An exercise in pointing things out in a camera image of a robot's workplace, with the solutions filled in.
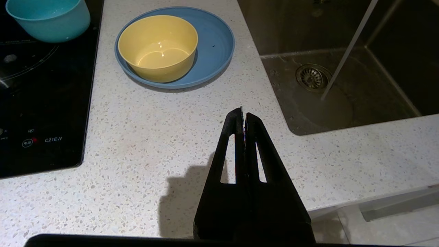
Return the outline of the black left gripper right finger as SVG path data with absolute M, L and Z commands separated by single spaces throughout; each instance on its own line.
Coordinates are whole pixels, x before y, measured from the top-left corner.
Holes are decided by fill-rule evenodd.
M 263 240 L 314 243 L 311 219 L 262 120 L 246 114 L 251 215 Z

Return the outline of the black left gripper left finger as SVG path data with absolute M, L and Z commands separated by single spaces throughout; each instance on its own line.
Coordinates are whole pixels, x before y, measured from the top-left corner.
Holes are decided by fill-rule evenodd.
M 247 215 L 243 122 L 241 108 L 230 111 L 225 118 L 193 221 L 193 237 L 197 240 L 234 241 L 235 232 Z M 235 136 L 235 184 L 223 184 L 221 176 L 230 136 Z

